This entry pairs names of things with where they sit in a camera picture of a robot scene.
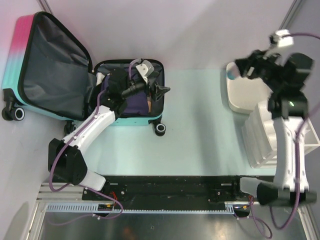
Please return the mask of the pink and teal children's suitcase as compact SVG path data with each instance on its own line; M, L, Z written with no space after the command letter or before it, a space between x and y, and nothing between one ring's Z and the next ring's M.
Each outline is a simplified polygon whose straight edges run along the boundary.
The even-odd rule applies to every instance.
M5 106L2 118L21 121L25 110L65 121L64 132L76 129L76 122L89 115L89 103L97 73L112 68L134 69L141 59L164 71L155 59L112 59L93 65L84 45L52 14L40 11L17 19L1 88ZM153 104L159 118L145 124L143 119L118 119L117 126L153 125L158 136L166 133L162 123L163 103Z

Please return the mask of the pink teal gradient bottle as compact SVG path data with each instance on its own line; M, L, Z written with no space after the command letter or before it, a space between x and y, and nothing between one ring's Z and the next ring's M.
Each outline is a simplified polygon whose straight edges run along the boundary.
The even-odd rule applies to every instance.
M229 80L235 80L241 76L239 68L236 65L230 65L226 69L226 76Z

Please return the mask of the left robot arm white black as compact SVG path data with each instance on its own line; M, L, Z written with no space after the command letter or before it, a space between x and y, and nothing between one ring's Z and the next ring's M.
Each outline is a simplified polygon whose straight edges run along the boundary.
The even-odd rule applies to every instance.
M106 73L98 72L97 85L89 102L89 114L71 133L48 145L49 187L55 192L53 178L63 180L67 186L93 189L100 200L110 196L106 178L90 170L84 154L93 141L118 119L143 119L145 124L159 118L156 106L163 103L170 88L165 86L164 71L139 64L134 69L113 67Z

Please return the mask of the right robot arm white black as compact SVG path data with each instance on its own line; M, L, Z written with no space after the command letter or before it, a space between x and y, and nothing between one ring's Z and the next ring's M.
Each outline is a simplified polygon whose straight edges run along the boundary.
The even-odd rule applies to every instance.
M241 178L230 188L231 196L242 201L253 195L260 205L269 207L297 207L317 202L317 193L309 189L303 170L305 147L303 128L309 118L309 104L302 92L314 61L295 52L281 65L280 54L267 56L266 51L255 50L245 58L234 61L243 78L260 78L271 90L267 110L276 134L277 164L273 182L257 180L249 191L252 178Z

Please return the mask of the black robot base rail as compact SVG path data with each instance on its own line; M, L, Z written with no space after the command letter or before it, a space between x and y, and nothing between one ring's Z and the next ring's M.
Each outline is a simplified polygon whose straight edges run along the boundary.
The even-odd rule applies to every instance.
M207 203L248 202L240 191L239 176L107 176L101 192L124 206L160 207L206 205ZM246 218L251 207L232 215Z

